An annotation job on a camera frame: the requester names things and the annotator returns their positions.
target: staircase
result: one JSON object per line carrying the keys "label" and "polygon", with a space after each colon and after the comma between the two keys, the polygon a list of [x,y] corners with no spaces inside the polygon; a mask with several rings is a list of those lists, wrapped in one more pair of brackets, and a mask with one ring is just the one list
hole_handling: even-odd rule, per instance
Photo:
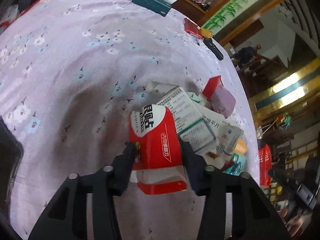
{"label": "staircase", "polygon": [[305,0],[284,0],[276,7],[278,17],[320,56],[320,22]]}

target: red plastic basket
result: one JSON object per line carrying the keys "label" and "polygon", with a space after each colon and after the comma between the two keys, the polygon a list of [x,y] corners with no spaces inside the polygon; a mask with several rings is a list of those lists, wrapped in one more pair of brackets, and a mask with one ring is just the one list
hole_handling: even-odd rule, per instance
{"label": "red plastic basket", "polygon": [[259,149],[259,164],[260,164],[260,186],[269,187],[271,177],[268,171],[272,168],[271,151],[268,144]]}

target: person's hand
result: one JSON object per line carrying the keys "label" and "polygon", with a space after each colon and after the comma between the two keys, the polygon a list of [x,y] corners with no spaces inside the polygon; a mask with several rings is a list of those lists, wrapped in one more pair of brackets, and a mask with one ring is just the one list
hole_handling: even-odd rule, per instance
{"label": "person's hand", "polygon": [[295,216],[294,218],[290,219],[288,222],[284,220],[284,217],[288,213],[288,208],[284,207],[282,210],[278,212],[279,216],[281,217],[283,223],[287,227],[287,230],[291,237],[297,237],[302,233],[302,230],[300,230],[303,222],[304,222],[304,216],[299,215]]}

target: red and white box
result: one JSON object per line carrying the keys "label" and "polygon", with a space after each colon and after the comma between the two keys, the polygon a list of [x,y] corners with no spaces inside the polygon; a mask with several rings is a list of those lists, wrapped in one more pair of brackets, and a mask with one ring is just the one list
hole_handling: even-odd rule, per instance
{"label": "red and white box", "polygon": [[130,181],[148,195],[187,189],[180,144],[173,115],[165,106],[147,105],[129,116],[130,141],[140,144],[140,154]]}

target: silver screw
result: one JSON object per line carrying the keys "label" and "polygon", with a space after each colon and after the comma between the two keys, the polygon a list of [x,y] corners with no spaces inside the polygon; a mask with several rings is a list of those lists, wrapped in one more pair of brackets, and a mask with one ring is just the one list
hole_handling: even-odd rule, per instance
{"label": "silver screw", "polygon": [[240,176],[241,176],[242,178],[245,178],[245,179],[248,179],[248,178],[251,177],[250,174],[247,173],[247,172],[241,172]]}
{"label": "silver screw", "polygon": [[215,171],[216,170],[216,168],[214,166],[212,166],[212,165],[207,165],[204,169],[207,172],[211,172],[211,171]]}
{"label": "silver screw", "polygon": [[76,178],[78,178],[78,173],[73,172],[73,173],[69,174],[68,178],[69,179],[76,179]]}
{"label": "silver screw", "polygon": [[111,165],[104,166],[103,171],[105,171],[105,172],[113,171],[113,167]]}

